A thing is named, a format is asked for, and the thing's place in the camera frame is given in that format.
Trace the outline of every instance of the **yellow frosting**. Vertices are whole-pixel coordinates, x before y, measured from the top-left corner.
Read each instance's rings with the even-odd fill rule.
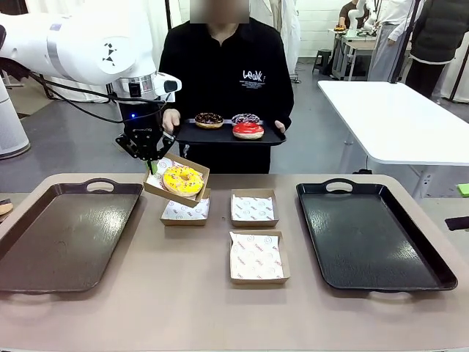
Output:
[[[204,186],[204,180],[196,170],[188,166],[168,168],[163,176],[164,184],[170,191],[178,194],[198,194]]]

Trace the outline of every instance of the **brown tray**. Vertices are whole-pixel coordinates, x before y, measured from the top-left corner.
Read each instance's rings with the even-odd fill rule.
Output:
[[[93,183],[112,191],[89,191]],[[95,178],[51,186],[0,240],[0,291],[81,292],[104,274],[143,186]]]

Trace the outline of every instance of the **person's left hand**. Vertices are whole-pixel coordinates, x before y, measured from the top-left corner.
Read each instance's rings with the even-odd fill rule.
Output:
[[[276,127],[280,130],[280,132],[282,133],[285,133],[285,131],[287,130],[285,128],[285,125],[283,123],[281,123],[280,121],[276,121]]]

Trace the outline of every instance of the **gray pants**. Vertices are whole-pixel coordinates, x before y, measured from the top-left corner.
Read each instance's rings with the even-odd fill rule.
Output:
[[[397,27],[395,24],[383,24],[377,37],[369,68],[368,81],[390,81],[399,59],[405,35],[401,35],[394,45],[388,45],[389,35]]]

